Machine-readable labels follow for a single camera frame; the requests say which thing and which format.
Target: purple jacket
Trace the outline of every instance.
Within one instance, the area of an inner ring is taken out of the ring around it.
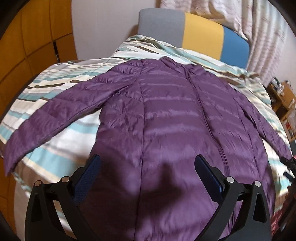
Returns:
[[[194,240],[217,207],[195,172],[198,154],[238,182],[259,180],[273,213],[274,182],[261,138],[279,156],[290,158],[288,147],[227,82],[167,57],[122,63],[49,100],[8,141],[6,173],[101,107],[91,154],[101,156],[102,168],[80,209],[102,240]]]

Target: multicolor cushion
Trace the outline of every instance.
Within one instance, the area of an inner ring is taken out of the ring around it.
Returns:
[[[248,43],[232,30],[209,19],[181,11],[150,8],[140,11],[141,35],[246,68]]]

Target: white curtain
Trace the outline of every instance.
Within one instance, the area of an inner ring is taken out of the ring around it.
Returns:
[[[283,51],[288,24],[267,0],[162,0],[161,8],[190,12],[235,31],[248,41],[248,71],[267,86]]]

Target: white wall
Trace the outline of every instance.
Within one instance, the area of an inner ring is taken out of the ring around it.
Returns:
[[[72,0],[78,59],[109,57],[137,33],[139,11],[158,5],[159,0]]]
[[[296,93],[296,37],[290,28],[275,77],[280,82],[290,80],[292,89]]]

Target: striped duvet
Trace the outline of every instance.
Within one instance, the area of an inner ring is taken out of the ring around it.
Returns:
[[[205,70],[225,78],[233,88],[242,92],[266,118],[280,137],[289,145],[285,131],[271,109],[270,99],[255,73],[226,65],[206,55],[175,48],[165,42],[156,41],[141,35],[135,35],[125,41],[110,58],[93,59],[55,64],[43,71],[17,98],[0,124],[0,142],[6,144],[10,135],[20,124],[28,119],[49,99],[55,97],[80,81],[86,81],[113,66],[130,59],[168,56],[182,64],[200,64]],[[82,117],[69,125],[50,141],[27,154],[14,171],[15,179],[28,192],[36,180],[45,183],[57,182],[65,175],[71,176],[85,164],[90,150],[95,143],[95,136],[100,124],[100,110]],[[289,182],[283,177],[286,167],[279,162],[275,151],[264,141],[268,160],[271,165],[276,196],[285,195]]]

